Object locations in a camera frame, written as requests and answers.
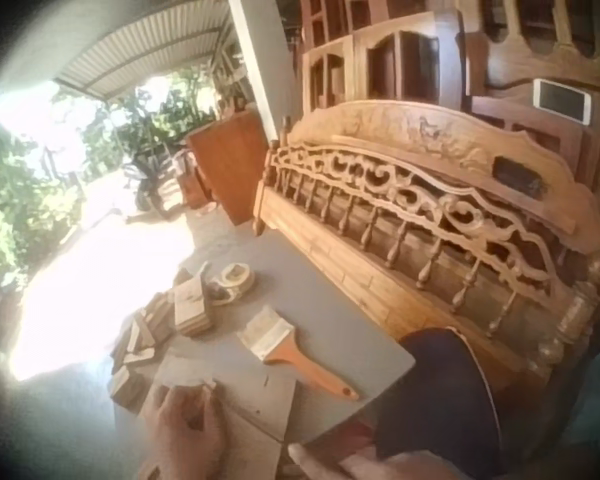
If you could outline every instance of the carved wooden headboard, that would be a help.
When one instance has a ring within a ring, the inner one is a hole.
[[[281,133],[255,206],[396,338],[456,326],[497,387],[546,379],[600,316],[600,214],[524,132],[358,101]]]

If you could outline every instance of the white column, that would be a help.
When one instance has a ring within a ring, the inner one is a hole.
[[[275,0],[229,0],[249,82],[269,140],[285,115],[300,118],[301,94]]]

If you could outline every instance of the paint brush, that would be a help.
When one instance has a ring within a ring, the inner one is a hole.
[[[263,363],[286,362],[305,375],[312,384],[336,396],[357,400],[356,391],[333,373],[307,358],[296,343],[296,327],[266,305],[238,337]]]

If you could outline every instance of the smartphone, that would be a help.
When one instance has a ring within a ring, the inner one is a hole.
[[[583,125],[591,123],[591,95],[541,78],[533,81],[533,106]]]

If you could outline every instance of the corrugated metal roof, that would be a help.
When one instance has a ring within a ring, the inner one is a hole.
[[[226,1],[178,2],[107,35],[56,79],[107,100],[151,75],[208,60],[230,21]]]

